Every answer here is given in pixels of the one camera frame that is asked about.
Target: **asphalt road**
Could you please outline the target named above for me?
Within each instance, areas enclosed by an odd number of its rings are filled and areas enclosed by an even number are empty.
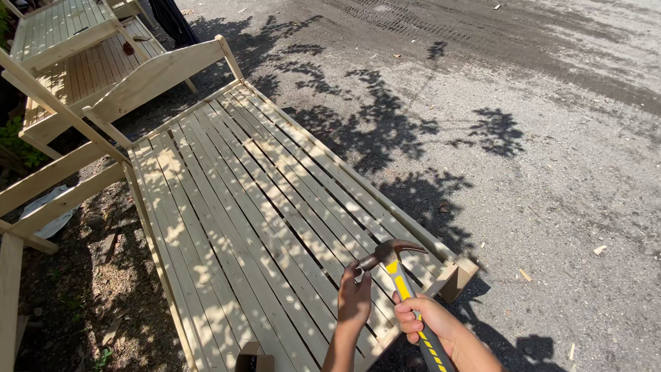
[[[201,39],[228,39],[249,81],[479,263],[451,309],[509,370],[661,365],[661,3],[177,4]],[[228,79],[210,68],[192,80],[204,94]],[[174,89],[123,130],[196,99]],[[373,370],[419,370],[415,355],[400,341]]]

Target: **hand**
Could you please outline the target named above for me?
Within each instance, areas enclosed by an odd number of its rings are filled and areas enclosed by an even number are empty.
[[[353,261],[344,269],[340,282],[337,300],[338,328],[347,325],[349,329],[360,332],[360,328],[368,321],[371,312],[371,273],[366,271],[360,283],[355,282],[358,260]]]
[[[424,295],[416,295],[417,298],[409,298],[402,302],[399,294],[393,293],[393,300],[396,304],[395,316],[401,323],[402,332],[407,334],[410,343],[418,343],[420,339],[418,331],[422,330],[423,325],[416,319],[413,311],[419,311],[429,329],[438,336],[446,353],[452,358],[457,339],[462,332],[466,331],[466,328],[438,302],[430,300]]]

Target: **cardboard box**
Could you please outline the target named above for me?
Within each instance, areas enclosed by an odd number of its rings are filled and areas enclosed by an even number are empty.
[[[245,344],[237,358],[235,372],[274,372],[276,358],[273,355],[264,355],[259,352],[259,342],[253,341]]]

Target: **left hand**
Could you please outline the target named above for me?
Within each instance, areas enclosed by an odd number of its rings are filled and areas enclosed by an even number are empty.
[[[357,267],[355,260],[344,269],[338,292],[337,324],[338,328],[347,325],[359,332],[371,313],[371,273],[365,271],[360,283],[356,283]]]

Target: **wooden headboard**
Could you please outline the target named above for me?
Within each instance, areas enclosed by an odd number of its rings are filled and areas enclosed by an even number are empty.
[[[234,76],[242,79],[227,41],[218,35],[214,40],[173,50],[146,61],[94,106],[83,108],[83,112],[95,124],[108,125],[223,57]]]

